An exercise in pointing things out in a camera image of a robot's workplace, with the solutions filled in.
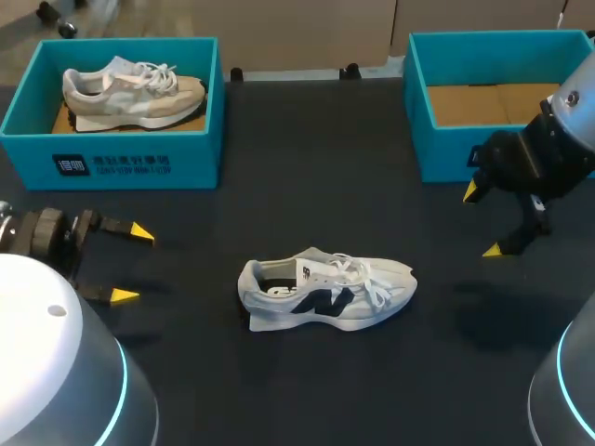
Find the shoe lace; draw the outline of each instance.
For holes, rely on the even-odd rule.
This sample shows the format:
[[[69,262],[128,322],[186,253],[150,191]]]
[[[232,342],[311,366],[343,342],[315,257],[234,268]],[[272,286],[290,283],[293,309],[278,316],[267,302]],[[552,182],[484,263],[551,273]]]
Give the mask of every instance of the shoe lace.
[[[370,295],[372,303],[377,308],[382,308],[390,301],[391,295],[387,291],[390,288],[390,283],[382,281],[378,277],[374,277],[371,265],[359,258],[353,258],[346,254],[335,253],[333,256],[342,257],[345,259],[344,262],[340,260],[333,260],[331,263],[337,265],[338,271],[343,277],[347,278],[347,269],[349,267],[355,267],[358,271],[358,279],[355,282],[340,283],[341,286],[358,286],[363,285],[365,290]]]
[[[159,94],[175,91],[178,87],[178,77],[174,74],[176,66],[167,67],[166,64],[155,65],[149,62],[135,64],[135,72],[143,80],[135,85],[136,89],[148,87]]]

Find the logo on box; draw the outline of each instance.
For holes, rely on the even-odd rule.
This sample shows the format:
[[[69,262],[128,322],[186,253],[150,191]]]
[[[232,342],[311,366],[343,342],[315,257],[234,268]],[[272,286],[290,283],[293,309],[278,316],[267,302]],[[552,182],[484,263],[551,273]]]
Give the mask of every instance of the logo on box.
[[[88,177],[91,175],[82,155],[52,155],[60,175],[64,177]]]

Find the beige sneaker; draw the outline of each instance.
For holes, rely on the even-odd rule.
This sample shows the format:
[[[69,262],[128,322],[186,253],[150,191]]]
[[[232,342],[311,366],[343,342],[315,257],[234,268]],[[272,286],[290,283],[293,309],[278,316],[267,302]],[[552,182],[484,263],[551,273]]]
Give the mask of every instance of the beige sneaker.
[[[200,79],[176,76],[174,68],[140,62],[126,70],[109,66],[94,73],[67,70],[62,92],[76,115],[76,131],[123,125],[157,129],[186,118],[202,104],[205,88]]]

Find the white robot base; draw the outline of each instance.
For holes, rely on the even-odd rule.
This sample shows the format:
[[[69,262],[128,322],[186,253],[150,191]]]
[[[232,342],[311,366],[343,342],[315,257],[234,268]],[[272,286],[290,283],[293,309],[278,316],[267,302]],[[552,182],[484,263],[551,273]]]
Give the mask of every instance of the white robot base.
[[[566,328],[529,388],[527,414],[536,446],[594,446],[595,295]]]
[[[0,445],[154,446],[140,368],[68,282],[0,255]]]

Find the shoe sole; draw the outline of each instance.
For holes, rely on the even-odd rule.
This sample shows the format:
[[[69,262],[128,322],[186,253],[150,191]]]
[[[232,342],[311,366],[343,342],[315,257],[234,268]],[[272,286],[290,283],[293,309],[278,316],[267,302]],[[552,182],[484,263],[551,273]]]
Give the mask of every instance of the shoe sole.
[[[102,130],[112,130],[123,126],[138,126],[157,130],[160,128],[169,127],[190,116],[201,106],[202,102],[192,105],[189,109],[181,111],[172,116],[164,116],[162,118],[144,118],[141,116],[125,116],[125,115],[105,115],[105,116],[81,116],[76,115],[76,131],[80,133],[85,132],[100,132]]]
[[[249,328],[251,332],[272,332],[276,330],[288,330],[308,322],[323,322],[333,325],[344,332],[355,332],[376,325],[398,313],[409,303],[413,294],[414,293],[408,296],[401,305],[392,308],[390,311],[378,314],[374,318],[359,320],[338,319],[316,313],[275,313],[272,311],[253,309],[252,312],[250,312]]]

